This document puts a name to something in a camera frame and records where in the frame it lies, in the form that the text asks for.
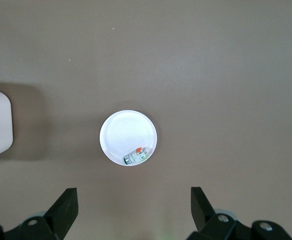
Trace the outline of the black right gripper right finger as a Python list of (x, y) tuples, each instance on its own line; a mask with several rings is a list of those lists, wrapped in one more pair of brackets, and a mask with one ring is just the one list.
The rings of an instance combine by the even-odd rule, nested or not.
[(275, 222), (258, 220), (247, 227), (229, 214), (216, 213), (201, 187), (191, 188), (191, 214), (197, 230), (189, 240), (292, 240)]

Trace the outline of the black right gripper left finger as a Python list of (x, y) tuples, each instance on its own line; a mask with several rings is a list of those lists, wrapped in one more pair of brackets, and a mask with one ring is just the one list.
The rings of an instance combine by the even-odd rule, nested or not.
[(0, 240), (64, 240), (78, 210), (77, 189), (68, 188), (43, 216), (30, 217), (6, 232), (0, 225)]

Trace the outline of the pink round plate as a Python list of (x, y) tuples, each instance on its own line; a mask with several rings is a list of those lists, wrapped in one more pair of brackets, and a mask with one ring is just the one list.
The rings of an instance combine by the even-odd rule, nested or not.
[[(99, 141), (103, 153), (114, 163), (132, 167), (146, 162), (157, 145), (157, 131), (152, 121), (135, 110), (121, 110), (103, 123)], [(148, 158), (141, 163), (126, 165), (123, 157), (139, 147), (149, 147)]]

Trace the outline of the brown table cover sheet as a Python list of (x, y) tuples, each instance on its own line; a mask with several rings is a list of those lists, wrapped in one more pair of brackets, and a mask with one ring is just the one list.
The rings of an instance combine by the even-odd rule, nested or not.
[[(0, 0), (0, 225), (77, 188), (65, 240), (185, 240), (191, 187), (292, 237), (292, 0)], [(121, 166), (101, 127), (133, 110), (152, 156)]]

